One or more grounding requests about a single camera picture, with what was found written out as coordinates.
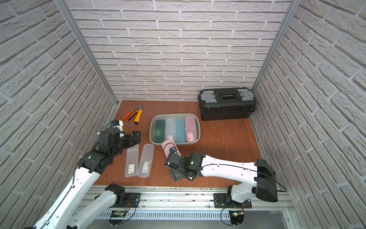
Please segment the clear rectangular pencil case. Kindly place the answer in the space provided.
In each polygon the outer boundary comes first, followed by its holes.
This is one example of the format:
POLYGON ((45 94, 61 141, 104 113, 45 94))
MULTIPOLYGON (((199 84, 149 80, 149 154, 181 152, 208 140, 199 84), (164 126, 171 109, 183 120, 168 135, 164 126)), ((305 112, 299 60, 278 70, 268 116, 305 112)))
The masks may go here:
POLYGON ((125 177, 137 176, 139 165, 139 145, 127 149, 125 177))

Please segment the clear rounded pencil case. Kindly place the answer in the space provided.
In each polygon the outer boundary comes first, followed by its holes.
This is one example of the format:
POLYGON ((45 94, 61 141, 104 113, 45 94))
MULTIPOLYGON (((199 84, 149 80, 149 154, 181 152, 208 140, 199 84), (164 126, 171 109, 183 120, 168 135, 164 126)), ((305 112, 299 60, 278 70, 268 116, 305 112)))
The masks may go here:
POLYGON ((144 145, 137 172, 138 177, 147 178, 150 176, 153 162, 153 155, 154 155, 154 145, 153 144, 144 145))

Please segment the pink pencil case with label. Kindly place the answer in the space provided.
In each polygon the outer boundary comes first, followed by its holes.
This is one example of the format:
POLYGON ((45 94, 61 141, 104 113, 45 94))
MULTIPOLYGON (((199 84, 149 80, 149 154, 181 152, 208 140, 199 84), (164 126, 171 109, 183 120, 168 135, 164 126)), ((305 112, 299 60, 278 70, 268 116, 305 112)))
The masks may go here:
POLYGON ((185 131, 187 142, 193 142, 197 140, 196 122, 193 116, 188 116, 185 118, 185 131))

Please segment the blue pencil case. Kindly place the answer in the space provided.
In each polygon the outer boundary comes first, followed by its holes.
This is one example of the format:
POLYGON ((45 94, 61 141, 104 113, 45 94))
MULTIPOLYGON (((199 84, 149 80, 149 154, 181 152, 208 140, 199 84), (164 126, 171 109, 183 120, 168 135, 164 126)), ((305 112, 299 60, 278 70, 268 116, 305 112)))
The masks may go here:
POLYGON ((186 130, 185 130, 185 120, 176 119, 175 121, 175 142, 185 143, 186 142, 186 130))

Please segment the dark green pencil case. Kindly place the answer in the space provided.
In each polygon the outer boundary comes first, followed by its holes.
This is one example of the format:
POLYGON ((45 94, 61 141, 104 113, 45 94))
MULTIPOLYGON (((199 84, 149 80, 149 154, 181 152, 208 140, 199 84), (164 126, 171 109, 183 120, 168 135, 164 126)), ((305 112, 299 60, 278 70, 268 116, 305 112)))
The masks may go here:
POLYGON ((163 143, 165 141, 165 124, 163 119, 157 120, 155 123, 154 142, 163 143))

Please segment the clear pencil case with label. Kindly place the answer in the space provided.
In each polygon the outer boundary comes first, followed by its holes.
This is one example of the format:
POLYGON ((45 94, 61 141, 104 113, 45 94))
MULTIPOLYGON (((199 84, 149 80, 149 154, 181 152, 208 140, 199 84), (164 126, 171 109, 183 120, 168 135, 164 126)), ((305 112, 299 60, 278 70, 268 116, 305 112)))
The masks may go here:
POLYGON ((167 119, 165 121, 165 140, 175 139, 175 119, 167 119))

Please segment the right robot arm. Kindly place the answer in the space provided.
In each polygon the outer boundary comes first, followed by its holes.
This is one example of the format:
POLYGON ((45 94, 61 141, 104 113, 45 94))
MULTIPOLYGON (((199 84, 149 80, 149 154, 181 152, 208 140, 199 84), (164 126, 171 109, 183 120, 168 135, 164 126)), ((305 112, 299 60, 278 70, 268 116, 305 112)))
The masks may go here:
POLYGON ((266 202, 278 202, 277 179, 274 169, 264 159, 240 163, 192 153, 189 157, 170 153, 165 166, 175 182, 185 178, 220 177, 241 184, 228 187, 229 201, 243 203, 256 197, 266 202))

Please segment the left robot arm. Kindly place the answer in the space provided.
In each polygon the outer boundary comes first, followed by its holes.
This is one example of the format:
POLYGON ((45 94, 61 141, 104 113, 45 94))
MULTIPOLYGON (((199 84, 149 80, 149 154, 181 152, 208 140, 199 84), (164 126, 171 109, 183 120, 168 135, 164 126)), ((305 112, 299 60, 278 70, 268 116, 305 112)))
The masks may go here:
POLYGON ((87 191, 113 163, 115 157, 141 142, 141 132, 126 134, 121 126, 108 127, 99 133, 99 140, 77 163, 73 177, 49 210, 38 220, 34 229, 85 229, 101 213, 112 206, 129 207, 125 188, 110 184, 92 203, 77 215, 76 208, 87 191))

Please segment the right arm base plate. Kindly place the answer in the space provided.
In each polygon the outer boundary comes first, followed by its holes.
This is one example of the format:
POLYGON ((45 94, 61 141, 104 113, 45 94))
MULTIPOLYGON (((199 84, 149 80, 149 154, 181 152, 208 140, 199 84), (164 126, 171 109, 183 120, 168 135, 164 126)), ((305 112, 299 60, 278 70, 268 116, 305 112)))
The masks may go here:
POLYGON ((214 207, 216 209, 223 209, 223 208, 251 209, 252 208, 250 199, 246 200, 243 203, 238 203, 238 202, 231 200, 231 197, 228 197, 227 194, 224 194, 224 193, 214 193, 213 201, 214 201, 214 207))

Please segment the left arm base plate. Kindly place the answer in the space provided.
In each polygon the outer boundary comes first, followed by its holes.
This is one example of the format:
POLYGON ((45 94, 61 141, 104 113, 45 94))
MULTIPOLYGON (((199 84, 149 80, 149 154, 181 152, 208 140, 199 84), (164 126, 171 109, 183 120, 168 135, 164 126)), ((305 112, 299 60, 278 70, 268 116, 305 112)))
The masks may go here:
POLYGON ((140 202, 141 193, 123 193, 117 194, 117 199, 114 205, 111 208, 126 208, 130 205, 130 207, 138 207, 140 202))

